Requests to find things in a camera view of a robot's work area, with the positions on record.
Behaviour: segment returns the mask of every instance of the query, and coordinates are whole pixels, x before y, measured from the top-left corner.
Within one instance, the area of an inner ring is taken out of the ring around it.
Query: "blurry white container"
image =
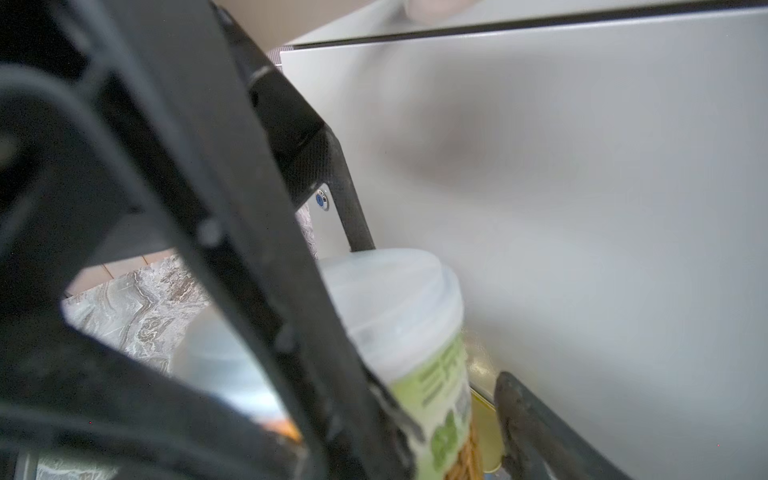
[[[318,265],[363,361],[424,428],[427,443],[413,445],[419,478],[441,478],[470,419],[456,275],[421,250],[351,253]],[[287,418],[255,358],[215,306],[190,324],[170,370],[258,422]]]

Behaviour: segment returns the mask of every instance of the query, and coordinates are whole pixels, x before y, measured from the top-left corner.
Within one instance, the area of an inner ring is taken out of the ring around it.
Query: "plastic container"
[[[318,265],[362,360],[424,429],[427,442],[412,442],[418,478],[443,478],[468,438],[471,417],[456,275],[421,250],[371,250]],[[215,307],[190,324],[170,370],[265,425],[286,418],[255,359]]]

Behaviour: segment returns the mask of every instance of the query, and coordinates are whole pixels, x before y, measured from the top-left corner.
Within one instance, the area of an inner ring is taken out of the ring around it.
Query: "white panel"
[[[391,35],[434,28],[509,22],[524,18],[572,15],[620,8],[676,3],[674,0],[481,0],[434,25],[410,20],[403,0],[376,0],[360,10],[303,35],[291,44],[317,43],[346,38]]]
[[[768,11],[283,53],[379,247],[634,478],[768,477]],[[320,256],[346,242],[313,210]]]

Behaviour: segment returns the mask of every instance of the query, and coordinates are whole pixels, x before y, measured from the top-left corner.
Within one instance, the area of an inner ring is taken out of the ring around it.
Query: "green label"
[[[403,409],[424,429],[425,443],[411,441],[418,480],[442,480],[466,442],[472,410],[466,363],[459,333],[390,386]]]

